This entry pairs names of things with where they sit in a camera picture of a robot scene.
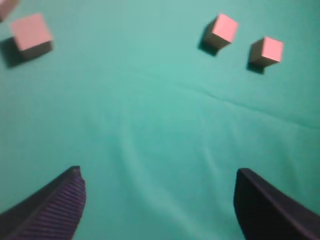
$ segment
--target blurry cube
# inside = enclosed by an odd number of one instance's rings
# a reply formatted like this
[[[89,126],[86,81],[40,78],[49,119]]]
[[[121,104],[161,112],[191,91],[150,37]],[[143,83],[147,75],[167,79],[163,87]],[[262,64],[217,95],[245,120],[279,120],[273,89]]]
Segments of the blurry cube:
[[[15,43],[25,59],[32,59],[52,50],[53,37],[42,14],[37,13],[11,23]]]
[[[232,43],[238,28],[238,23],[224,14],[208,26],[203,41],[216,49],[222,49]]]
[[[13,11],[19,0],[0,0],[0,22]]]
[[[261,67],[280,63],[283,50],[283,42],[270,37],[264,37],[252,44],[249,62]]]

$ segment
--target teal fabric surface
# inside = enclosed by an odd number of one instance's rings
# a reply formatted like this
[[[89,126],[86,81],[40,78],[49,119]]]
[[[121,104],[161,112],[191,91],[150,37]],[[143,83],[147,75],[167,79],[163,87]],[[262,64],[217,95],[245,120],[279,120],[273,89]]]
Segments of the teal fabric surface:
[[[0,57],[0,211],[80,165],[75,240],[241,240],[241,167],[320,213],[320,1],[22,0],[0,41],[37,12],[54,51]],[[198,43],[218,13],[239,29],[212,56]],[[258,74],[265,35],[283,62]]]

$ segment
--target green cloth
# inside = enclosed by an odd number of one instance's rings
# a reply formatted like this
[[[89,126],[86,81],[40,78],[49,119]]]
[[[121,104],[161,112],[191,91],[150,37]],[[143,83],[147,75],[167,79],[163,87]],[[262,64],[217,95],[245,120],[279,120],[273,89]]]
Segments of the green cloth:
[[[320,213],[320,1],[22,0],[0,40],[38,12],[54,50],[0,56],[0,211],[80,165],[75,240],[241,240],[242,167]],[[218,13],[239,28],[212,56],[198,43]],[[285,45],[259,74],[263,36]]]

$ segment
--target wooden block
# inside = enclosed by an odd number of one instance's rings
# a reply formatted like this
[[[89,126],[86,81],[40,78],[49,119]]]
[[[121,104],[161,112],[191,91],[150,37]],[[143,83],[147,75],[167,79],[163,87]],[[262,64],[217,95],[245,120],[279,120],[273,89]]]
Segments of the wooden block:
[[[209,24],[206,29],[203,41],[219,49],[232,43],[238,28],[238,23],[224,14]]]
[[[266,36],[252,44],[249,62],[261,67],[280,63],[283,50],[283,42]]]
[[[11,23],[15,43],[28,60],[52,50],[53,37],[41,13],[20,18]]]
[[[14,10],[19,0],[0,0],[0,22]]]

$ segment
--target pink cube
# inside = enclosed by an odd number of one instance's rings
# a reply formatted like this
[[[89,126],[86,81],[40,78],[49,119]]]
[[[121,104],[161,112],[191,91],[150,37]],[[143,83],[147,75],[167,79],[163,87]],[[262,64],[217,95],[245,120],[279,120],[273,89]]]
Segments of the pink cube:
[[[11,23],[15,43],[25,59],[32,59],[52,50],[53,37],[40,13]]]
[[[218,50],[222,49],[233,42],[237,28],[238,23],[236,21],[227,15],[219,14],[206,29],[203,41]]]
[[[12,12],[19,0],[0,0],[0,22]]]
[[[283,42],[266,36],[252,44],[249,62],[262,67],[280,63],[283,50]]]

